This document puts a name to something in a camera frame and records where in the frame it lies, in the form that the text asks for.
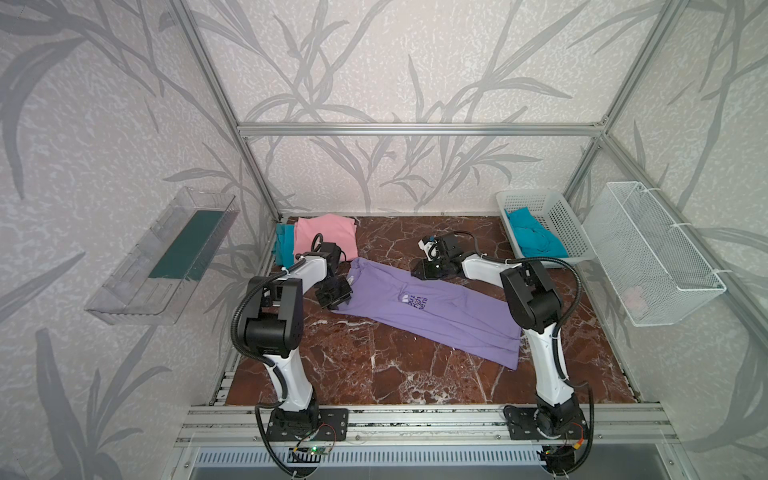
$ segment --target wall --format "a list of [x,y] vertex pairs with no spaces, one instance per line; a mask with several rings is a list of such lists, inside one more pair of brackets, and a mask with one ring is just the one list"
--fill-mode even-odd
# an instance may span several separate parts
[[[240,122],[594,122],[664,2],[189,3]],[[252,147],[288,213],[479,214],[508,187],[564,190],[588,139],[488,141]]]
[[[0,4],[0,477],[156,478],[270,222],[164,2]],[[84,304],[182,186],[240,215],[173,326]]]
[[[766,305],[768,2],[691,2],[611,132]],[[605,181],[601,154],[574,197]],[[643,399],[661,401],[701,478],[764,478],[768,355],[722,299],[674,326],[637,328],[599,265],[590,298]]]

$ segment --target marble floor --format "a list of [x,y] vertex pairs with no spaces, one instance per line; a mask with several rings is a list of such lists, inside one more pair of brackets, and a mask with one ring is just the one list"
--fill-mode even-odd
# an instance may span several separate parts
[[[422,237],[451,230],[473,232],[484,253],[513,257],[498,217],[360,217],[359,255],[409,270],[413,259],[423,256],[417,245]],[[574,280],[567,271],[549,272],[564,304],[569,305]],[[452,282],[504,298],[501,289],[487,283]],[[518,368],[510,370],[367,318],[322,310],[312,290],[304,298],[304,313],[300,353],[320,404],[535,402],[536,378],[524,340]],[[586,295],[563,327],[562,336],[569,376],[576,381],[588,380],[595,402],[635,402]],[[585,392],[579,396],[586,402]],[[242,361],[227,404],[247,406],[274,399],[263,365],[250,359]]]

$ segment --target clear plastic tray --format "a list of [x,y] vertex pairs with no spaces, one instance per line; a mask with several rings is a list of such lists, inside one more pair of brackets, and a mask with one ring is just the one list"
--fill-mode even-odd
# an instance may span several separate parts
[[237,217],[234,200],[181,188],[85,310],[112,325],[176,323]]

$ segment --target teal cloth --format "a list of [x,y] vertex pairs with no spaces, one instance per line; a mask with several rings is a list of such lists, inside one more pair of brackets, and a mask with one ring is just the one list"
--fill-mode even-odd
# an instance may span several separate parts
[[272,253],[277,266],[293,266],[293,225],[277,224],[277,238]]
[[507,218],[524,257],[568,258],[560,239],[533,218],[528,207],[508,213]]

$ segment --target mounting plate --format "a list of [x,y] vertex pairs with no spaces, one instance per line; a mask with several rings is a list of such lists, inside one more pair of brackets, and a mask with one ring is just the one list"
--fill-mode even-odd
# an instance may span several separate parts
[[[507,430],[511,440],[548,440],[539,432],[536,426],[536,407],[516,407],[507,405],[504,407],[504,417],[507,419]],[[578,421],[584,429],[584,437],[587,437],[588,426],[584,416],[580,415]],[[571,440],[578,440],[581,437],[581,431],[577,430],[577,425],[571,423],[566,430],[566,436]]]
[[[293,441],[294,436],[286,432],[285,429],[281,429],[278,422],[275,422],[275,419],[274,419],[275,411],[276,409],[273,410],[272,414],[270,415],[270,425],[266,429],[266,439],[269,440],[270,442]],[[343,442],[344,440],[346,440],[346,430],[349,423],[349,410],[348,409],[324,409],[323,407],[320,407],[318,425],[322,425],[323,423],[331,425],[333,427],[333,430],[336,431],[337,442]],[[333,431],[331,431],[331,429],[328,429],[327,427],[322,427],[317,431],[315,436],[313,436],[311,439],[307,441],[311,442],[312,440],[332,441]]]

